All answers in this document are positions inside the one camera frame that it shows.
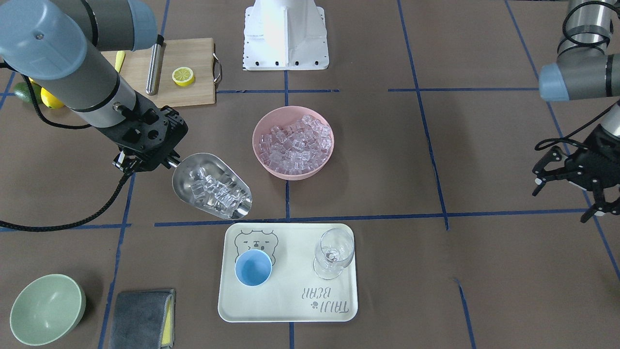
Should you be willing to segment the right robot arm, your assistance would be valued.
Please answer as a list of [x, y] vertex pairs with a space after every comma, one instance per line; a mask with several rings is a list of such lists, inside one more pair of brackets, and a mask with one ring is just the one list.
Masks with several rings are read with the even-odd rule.
[[157, 19], [141, 0], [3, 0], [1, 57], [115, 143], [124, 173], [177, 167], [188, 126], [115, 70], [104, 51], [150, 49]]

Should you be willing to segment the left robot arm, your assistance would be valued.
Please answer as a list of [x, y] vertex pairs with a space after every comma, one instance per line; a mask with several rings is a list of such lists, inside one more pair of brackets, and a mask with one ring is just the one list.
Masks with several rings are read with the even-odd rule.
[[[540, 71], [540, 95], [547, 102], [618, 97], [620, 59], [607, 53], [613, 38], [617, 0], [571, 0], [562, 23], [555, 63]], [[619, 103], [614, 102], [584, 127], [593, 126], [584, 141], [574, 134], [549, 138], [535, 145], [545, 155], [534, 165], [536, 196], [547, 183], [569, 181], [593, 194], [593, 205], [580, 221], [619, 214], [619, 201], [609, 202], [605, 190], [620, 183]]]

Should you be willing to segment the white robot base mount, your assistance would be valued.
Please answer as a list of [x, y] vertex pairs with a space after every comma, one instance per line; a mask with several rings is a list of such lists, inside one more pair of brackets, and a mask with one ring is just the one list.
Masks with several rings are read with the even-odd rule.
[[245, 9], [246, 71], [328, 69], [325, 12], [313, 0], [256, 0]]

